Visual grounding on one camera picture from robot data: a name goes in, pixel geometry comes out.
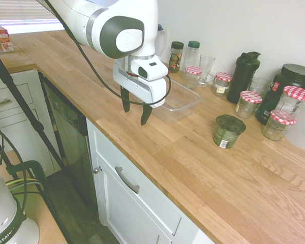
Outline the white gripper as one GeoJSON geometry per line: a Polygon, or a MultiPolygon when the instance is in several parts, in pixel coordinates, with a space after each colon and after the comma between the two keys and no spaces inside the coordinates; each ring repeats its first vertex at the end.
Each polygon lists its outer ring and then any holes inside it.
{"type": "Polygon", "coordinates": [[[117,59],[114,62],[113,78],[120,87],[120,94],[125,113],[130,111],[129,92],[135,95],[143,102],[143,113],[140,119],[140,124],[143,126],[147,123],[152,109],[164,104],[167,84],[164,78],[148,81],[140,76],[135,77],[129,75],[122,67],[121,60],[117,59]]]}

